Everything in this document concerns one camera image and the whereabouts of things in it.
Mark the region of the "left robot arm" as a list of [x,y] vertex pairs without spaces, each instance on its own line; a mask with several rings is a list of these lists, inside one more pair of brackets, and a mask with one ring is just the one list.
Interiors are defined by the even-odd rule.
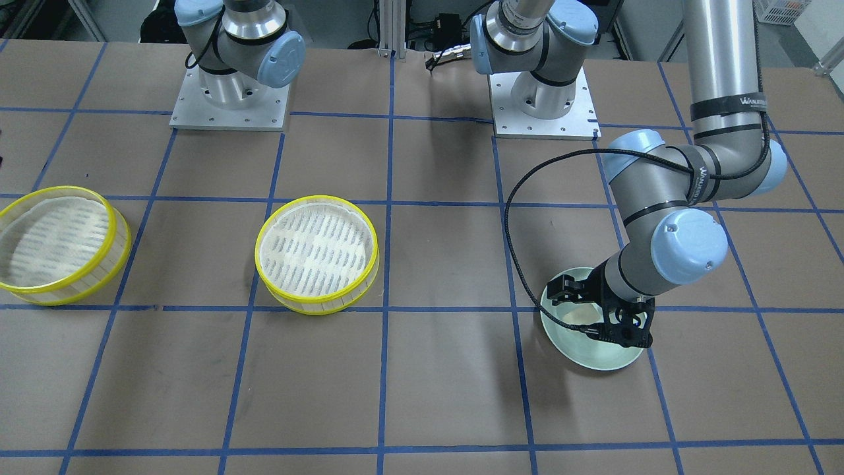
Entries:
[[628,243],[585,278],[563,273],[531,301],[558,327],[649,348],[656,297],[702,279],[729,250],[699,203],[767,193],[787,159],[771,139],[750,1],[684,1],[692,144],[640,129],[597,148]]

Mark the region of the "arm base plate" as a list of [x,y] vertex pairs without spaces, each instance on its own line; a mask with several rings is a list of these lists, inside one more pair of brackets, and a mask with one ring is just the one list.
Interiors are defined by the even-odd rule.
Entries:
[[592,141],[602,132],[584,69],[572,84],[555,87],[530,72],[489,75],[495,136],[507,139]]
[[240,72],[211,75],[188,69],[169,126],[178,130],[283,132],[291,85],[260,84]]

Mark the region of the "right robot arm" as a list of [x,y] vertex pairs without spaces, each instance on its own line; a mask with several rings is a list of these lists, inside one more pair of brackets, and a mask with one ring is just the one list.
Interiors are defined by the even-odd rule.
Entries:
[[243,73],[280,89],[298,75],[307,49],[278,1],[177,1],[175,17],[191,52],[188,69]]

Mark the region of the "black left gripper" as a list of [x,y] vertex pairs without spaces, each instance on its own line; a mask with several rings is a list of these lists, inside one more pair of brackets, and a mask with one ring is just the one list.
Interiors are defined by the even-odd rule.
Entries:
[[603,309],[603,322],[590,325],[568,325],[545,310],[546,316],[561,327],[586,334],[598,342],[611,342],[623,348],[651,348],[651,322],[655,300],[626,301],[611,290],[604,276],[604,264],[595,267],[587,277],[578,280],[569,273],[550,280],[545,288],[547,298],[560,303],[597,303]]

